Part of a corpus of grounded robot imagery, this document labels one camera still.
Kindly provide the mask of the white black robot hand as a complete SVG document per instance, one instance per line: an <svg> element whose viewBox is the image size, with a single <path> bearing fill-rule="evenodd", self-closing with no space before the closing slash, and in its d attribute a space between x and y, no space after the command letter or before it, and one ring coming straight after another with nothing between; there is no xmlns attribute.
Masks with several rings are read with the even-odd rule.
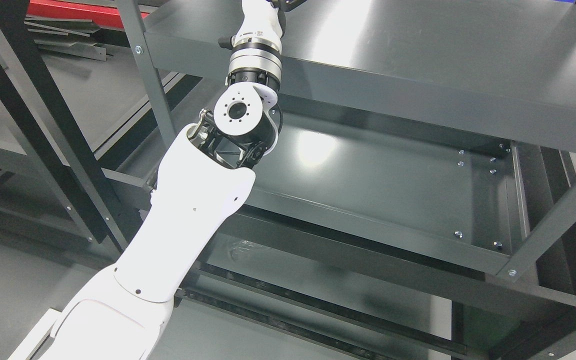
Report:
<svg viewBox="0 0 576 360"><path fill-rule="evenodd" d="M233 50L243 43L262 43L281 53L286 13L303 3L304 0L242 0L243 21L234 35L218 39L219 47Z"/></svg>

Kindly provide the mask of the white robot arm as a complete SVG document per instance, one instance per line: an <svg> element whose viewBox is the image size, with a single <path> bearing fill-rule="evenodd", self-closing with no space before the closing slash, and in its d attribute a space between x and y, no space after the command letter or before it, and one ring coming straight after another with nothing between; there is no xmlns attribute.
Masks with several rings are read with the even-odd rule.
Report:
<svg viewBox="0 0 576 360"><path fill-rule="evenodd" d="M158 166L151 208L118 260L94 275L50 330L43 360L146 360L169 324L175 294L224 221L244 205L253 167L278 142L281 51L234 45L216 114L202 110Z"/></svg>

